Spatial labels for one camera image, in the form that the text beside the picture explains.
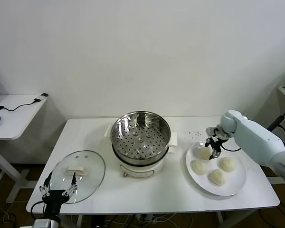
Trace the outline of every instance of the cooker handle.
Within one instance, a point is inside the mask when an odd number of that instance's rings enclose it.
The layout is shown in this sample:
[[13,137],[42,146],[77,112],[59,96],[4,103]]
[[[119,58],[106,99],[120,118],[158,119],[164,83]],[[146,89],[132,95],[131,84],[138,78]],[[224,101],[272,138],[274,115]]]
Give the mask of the cooker handle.
[[111,128],[112,128],[112,125],[109,124],[109,125],[108,125],[108,128],[106,129],[106,131],[105,131],[105,133],[104,133],[104,136],[105,136],[106,138],[110,138]]
[[168,146],[169,147],[177,146],[177,133],[176,132],[171,132],[171,137],[170,137]]

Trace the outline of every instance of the floor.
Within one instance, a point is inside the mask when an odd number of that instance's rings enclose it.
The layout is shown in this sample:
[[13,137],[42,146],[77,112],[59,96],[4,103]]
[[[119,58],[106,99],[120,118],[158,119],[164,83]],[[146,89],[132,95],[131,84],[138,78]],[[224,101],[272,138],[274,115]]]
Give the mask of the floor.
[[[18,171],[21,171],[23,168],[30,168],[30,173],[27,176],[28,180],[37,180],[40,176],[43,166],[15,166]],[[268,170],[263,169],[267,176],[274,176],[274,174]],[[13,204],[5,203],[5,199],[7,198],[14,182],[7,176],[4,175],[3,179],[0,182],[0,213],[4,214],[3,210],[13,213],[17,217],[17,227],[19,226],[30,226],[33,224],[34,220],[31,218],[30,214],[26,212],[26,203],[25,201],[29,200],[29,197],[32,193],[32,190],[21,190],[19,195],[17,196],[16,201]],[[279,196],[281,202],[285,205],[285,185],[276,185],[274,189]],[[223,216],[228,218],[233,212],[225,212]],[[262,209],[261,213],[263,217],[273,226],[277,228],[285,228],[285,217],[277,208],[270,208],[270,209]],[[156,216],[164,216],[169,218],[171,215],[156,215]],[[108,225],[109,221],[114,216],[107,216],[105,224]],[[72,220],[76,221],[77,216],[72,216]],[[194,214],[176,214],[174,215],[171,220],[181,228],[188,228],[191,224],[192,218],[192,226],[190,227],[203,227],[203,228],[215,228],[217,227],[218,219],[215,212],[207,212],[207,213],[194,213]],[[120,215],[117,216],[114,220],[114,223],[111,224],[111,228],[120,228],[122,224],[118,224],[115,222],[124,223],[128,219],[128,222],[132,219],[132,216],[127,215]],[[84,222],[82,224],[83,228],[91,227],[91,216],[84,216]],[[142,223],[139,222],[136,218],[132,220],[131,223],[133,226],[130,227],[142,227]],[[157,224],[148,224],[144,223],[143,227],[150,227],[150,228],[175,228],[170,221],[166,221],[163,223]],[[235,228],[254,228],[254,227],[271,227],[266,224],[259,215],[259,212],[256,211],[240,223],[238,223]],[[0,228],[12,228],[12,224],[5,223],[0,224]]]

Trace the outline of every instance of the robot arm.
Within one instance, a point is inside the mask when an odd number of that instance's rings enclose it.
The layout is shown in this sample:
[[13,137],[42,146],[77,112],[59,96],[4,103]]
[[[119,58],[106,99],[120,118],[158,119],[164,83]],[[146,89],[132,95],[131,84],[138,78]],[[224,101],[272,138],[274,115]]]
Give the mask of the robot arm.
[[220,155],[222,143],[233,137],[238,146],[256,163],[271,168],[285,178],[285,147],[282,140],[259,125],[248,120],[240,112],[229,110],[217,127],[207,128],[209,138],[205,146],[211,145],[212,158]]

